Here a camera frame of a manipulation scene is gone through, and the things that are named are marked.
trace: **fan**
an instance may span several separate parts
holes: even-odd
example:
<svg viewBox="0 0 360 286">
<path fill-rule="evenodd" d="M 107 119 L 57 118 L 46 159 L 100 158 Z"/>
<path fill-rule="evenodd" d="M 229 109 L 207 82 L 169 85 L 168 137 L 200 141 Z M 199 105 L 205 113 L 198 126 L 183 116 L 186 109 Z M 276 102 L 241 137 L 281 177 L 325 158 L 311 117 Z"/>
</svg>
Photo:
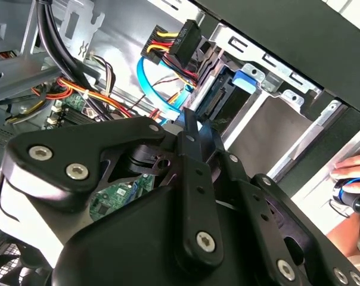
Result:
<svg viewBox="0 0 360 286">
<path fill-rule="evenodd" d="M 0 246 L 0 283 L 45 286 L 50 274 L 51 268 L 37 248 L 10 237 Z"/>
</svg>

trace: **finger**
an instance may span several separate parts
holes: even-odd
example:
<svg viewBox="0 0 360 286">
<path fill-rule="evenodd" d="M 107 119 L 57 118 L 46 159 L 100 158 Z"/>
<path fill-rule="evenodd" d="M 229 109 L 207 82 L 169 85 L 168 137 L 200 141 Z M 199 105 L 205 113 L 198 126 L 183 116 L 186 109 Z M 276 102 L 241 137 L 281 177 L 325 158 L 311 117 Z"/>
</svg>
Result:
<svg viewBox="0 0 360 286">
<path fill-rule="evenodd" d="M 345 192 L 351 192 L 353 194 L 360 194 L 360 183 L 353 183 L 350 185 L 343 186 Z"/>
<path fill-rule="evenodd" d="M 348 158 L 340 163 L 335 164 L 336 169 L 360 166 L 360 155 Z"/>
<path fill-rule="evenodd" d="M 360 178 L 360 166 L 333 170 L 331 177 L 334 179 Z"/>
</svg>

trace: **blue plastic latch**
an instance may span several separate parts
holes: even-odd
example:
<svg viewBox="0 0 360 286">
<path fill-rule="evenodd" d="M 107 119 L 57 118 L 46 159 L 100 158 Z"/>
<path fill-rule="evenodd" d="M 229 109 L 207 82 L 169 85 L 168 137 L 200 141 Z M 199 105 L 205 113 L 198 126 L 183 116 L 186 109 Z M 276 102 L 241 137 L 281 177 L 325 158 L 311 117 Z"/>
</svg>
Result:
<svg viewBox="0 0 360 286">
<path fill-rule="evenodd" d="M 253 94 L 256 92 L 256 80 L 239 70 L 235 73 L 233 78 L 233 84 L 244 91 Z"/>
</svg>

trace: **cable bundle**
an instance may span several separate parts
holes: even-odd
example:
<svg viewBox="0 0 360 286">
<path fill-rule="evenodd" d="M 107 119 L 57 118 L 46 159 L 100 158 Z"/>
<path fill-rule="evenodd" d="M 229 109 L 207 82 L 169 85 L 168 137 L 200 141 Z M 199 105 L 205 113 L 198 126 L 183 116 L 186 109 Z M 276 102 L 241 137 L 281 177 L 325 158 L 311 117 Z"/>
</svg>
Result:
<svg viewBox="0 0 360 286">
<path fill-rule="evenodd" d="M 186 85 L 190 85 L 195 88 L 197 85 L 197 74 L 177 66 L 170 60 L 169 57 L 167 57 L 167 52 L 173 45 L 178 33 L 157 32 L 157 36 L 160 37 L 160 41 L 152 41 L 152 44 L 147 48 L 147 53 L 150 53 L 153 49 L 157 52 L 162 52 L 161 64 L 173 70 L 179 79 L 181 79 Z"/>
<path fill-rule="evenodd" d="M 36 0 L 38 28 L 41 42 L 49 56 L 68 80 L 76 82 L 80 86 L 83 86 L 85 90 L 87 89 L 90 92 L 93 92 L 94 90 L 85 77 L 83 70 L 70 55 L 58 34 L 51 4 L 51 0 Z M 99 115 L 101 120 L 105 121 L 113 119 L 107 109 L 100 102 L 96 102 L 94 98 L 87 98 L 85 101 Z"/>
</svg>

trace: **red wire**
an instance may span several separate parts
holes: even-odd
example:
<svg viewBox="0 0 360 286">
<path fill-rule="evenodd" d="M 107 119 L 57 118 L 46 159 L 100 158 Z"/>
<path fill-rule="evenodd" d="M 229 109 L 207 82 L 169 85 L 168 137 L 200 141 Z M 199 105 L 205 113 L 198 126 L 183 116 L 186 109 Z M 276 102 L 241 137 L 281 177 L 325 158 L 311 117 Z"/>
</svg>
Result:
<svg viewBox="0 0 360 286">
<path fill-rule="evenodd" d="M 168 47 L 172 46 L 172 44 L 173 44 L 173 43 L 158 42 L 158 41 L 155 41 L 155 40 L 153 40 L 151 43 L 152 43 L 153 45 L 155 44 L 155 45 L 168 46 Z"/>
</svg>

